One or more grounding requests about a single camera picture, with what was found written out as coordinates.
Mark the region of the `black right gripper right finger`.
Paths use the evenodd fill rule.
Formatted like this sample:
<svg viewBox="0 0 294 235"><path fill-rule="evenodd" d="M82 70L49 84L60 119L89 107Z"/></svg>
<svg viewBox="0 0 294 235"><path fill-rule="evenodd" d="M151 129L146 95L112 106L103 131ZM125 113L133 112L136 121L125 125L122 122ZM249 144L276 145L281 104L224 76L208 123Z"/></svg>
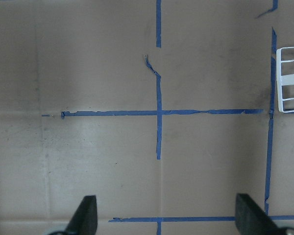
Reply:
<svg viewBox="0 0 294 235"><path fill-rule="evenodd" d="M241 235L281 235L282 230L245 193L236 195L235 225Z"/></svg>

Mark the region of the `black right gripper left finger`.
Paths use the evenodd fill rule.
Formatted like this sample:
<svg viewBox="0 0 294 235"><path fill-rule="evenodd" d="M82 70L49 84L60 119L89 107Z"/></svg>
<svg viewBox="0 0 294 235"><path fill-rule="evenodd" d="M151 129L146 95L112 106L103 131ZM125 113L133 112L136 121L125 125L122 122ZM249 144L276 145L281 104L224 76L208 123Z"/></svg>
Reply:
<svg viewBox="0 0 294 235"><path fill-rule="evenodd" d="M97 199L84 196L73 217L65 228L66 235L95 235L98 228Z"/></svg>

